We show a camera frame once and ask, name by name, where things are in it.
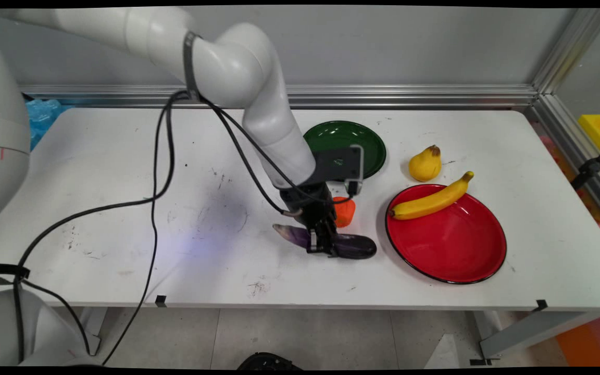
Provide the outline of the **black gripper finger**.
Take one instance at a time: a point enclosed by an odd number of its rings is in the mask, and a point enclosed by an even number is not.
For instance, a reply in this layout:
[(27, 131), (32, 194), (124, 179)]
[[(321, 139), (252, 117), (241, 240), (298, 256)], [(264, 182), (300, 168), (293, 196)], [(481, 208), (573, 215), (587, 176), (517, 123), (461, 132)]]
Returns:
[(330, 258), (338, 258), (338, 252), (335, 249), (335, 238), (338, 235), (335, 221), (324, 221), (324, 253)]
[(323, 254), (326, 252), (324, 248), (323, 230), (319, 227), (308, 229), (308, 245), (306, 252), (308, 254)]

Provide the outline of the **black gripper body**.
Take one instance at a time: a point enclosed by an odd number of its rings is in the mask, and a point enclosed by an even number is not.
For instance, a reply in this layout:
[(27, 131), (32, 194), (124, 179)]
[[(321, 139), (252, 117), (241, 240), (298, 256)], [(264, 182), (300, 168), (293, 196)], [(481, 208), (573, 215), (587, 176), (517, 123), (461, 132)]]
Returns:
[(331, 202), (332, 194), (326, 183), (303, 185), (299, 190), (281, 189), (279, 194), (286, 204), (288, 211), (302, 211), (295, 220), (308, 230), (336, 230), (336, 212)]

